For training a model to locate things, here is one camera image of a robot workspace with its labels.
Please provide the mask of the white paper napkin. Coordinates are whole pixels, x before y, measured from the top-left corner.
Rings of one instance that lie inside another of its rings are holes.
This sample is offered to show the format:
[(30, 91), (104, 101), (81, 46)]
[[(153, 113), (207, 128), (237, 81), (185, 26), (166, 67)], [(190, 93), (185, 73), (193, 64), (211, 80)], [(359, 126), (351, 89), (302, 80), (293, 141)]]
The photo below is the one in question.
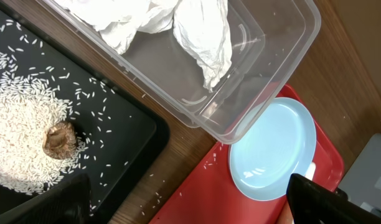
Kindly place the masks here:
[(92, 26), (118, 54), (137, 32), (173, 30), (178, 44), (202, 69), (212, 91), (232, 65), (227, 0), (56, 0)]

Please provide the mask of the white rice grains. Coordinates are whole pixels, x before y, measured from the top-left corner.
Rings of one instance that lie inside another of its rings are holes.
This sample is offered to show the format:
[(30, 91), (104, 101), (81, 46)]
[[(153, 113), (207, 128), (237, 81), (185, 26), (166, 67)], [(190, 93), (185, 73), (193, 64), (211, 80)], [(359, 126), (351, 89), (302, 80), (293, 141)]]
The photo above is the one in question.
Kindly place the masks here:
[[(133, 161), (125, 150), (132, 118), (118, 116), (127, 108), (106, 82), (0, 14), (0, 213), (81, 173), (92, 180), (96, 210)], [(45, 131), (60, 121), (77, 138), (63, 160), (42, 149)]]

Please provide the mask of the brown food scrap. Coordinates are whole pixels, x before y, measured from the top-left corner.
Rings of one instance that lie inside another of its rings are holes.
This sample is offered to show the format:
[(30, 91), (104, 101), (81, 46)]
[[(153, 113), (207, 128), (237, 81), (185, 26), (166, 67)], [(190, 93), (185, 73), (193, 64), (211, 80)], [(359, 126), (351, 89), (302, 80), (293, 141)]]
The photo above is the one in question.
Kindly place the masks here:
[(60, 121), (44, 133), (43, 152), (58, 160), (71, 158), (77, 148), (75, 128), (72, 123)]

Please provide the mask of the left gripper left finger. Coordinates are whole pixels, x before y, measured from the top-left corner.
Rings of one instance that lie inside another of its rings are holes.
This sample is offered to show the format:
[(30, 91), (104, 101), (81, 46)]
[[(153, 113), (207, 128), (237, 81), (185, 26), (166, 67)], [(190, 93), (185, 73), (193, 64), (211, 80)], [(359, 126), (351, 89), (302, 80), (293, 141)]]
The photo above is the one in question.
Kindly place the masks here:
[(79, 174), (0, 214), (0, 224), (86, 223), (90, 196), (90, 179), (86, 174)]

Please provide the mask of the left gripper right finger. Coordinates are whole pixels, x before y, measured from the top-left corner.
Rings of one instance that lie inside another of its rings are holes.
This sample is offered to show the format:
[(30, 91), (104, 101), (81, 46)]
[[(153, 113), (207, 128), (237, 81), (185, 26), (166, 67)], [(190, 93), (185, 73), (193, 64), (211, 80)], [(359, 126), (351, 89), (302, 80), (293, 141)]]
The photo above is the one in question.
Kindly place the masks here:
[(381, 224), (381, 218), (300, 174), (292, 174), (286, 197), (295, 224)]

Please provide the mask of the large light blue plate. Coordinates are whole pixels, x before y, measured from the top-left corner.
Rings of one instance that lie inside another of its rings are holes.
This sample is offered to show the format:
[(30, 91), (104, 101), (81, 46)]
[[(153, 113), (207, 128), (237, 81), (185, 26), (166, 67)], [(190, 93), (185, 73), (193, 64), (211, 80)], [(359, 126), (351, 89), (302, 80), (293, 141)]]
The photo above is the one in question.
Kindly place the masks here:
[(316, 125), (308, 109), (287, 97), (275, 98), (228, 152), (236, 188), (256, 201), (285, 195), (291, 174), (305, 175), (317, 146)]

